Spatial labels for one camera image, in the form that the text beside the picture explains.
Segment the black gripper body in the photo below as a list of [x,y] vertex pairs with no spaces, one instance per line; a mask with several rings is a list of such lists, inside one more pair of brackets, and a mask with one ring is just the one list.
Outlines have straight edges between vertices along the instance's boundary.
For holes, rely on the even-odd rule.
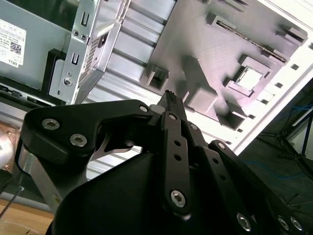
[[161,160],[140,154],[71,192],[59,206],[49,235],[240,235],[216,187],[189,167],[191,218],[175,216],[162,200]]

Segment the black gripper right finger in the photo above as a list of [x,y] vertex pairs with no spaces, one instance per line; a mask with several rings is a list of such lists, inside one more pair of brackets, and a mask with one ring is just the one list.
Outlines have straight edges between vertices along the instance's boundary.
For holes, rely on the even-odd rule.
[[176,99],[190,157],[199,176],[208,178],[218,201],[216,235],[304,235],[306,228],[273,191],[223,142],[207,143],[200,129],[188,122],[183,101]]

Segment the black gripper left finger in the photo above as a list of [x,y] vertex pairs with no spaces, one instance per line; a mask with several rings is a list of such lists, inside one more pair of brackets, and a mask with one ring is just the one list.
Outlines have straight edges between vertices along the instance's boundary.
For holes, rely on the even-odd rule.
[[191,216],[187,139],[176,99],[166,91],[155,108],[120,100],[37,108],[26,114],[24,149],[40,174],[31,178],[46,202],[63,200],[76,188],[139,156],[161,160],[162,200],[177,217]]

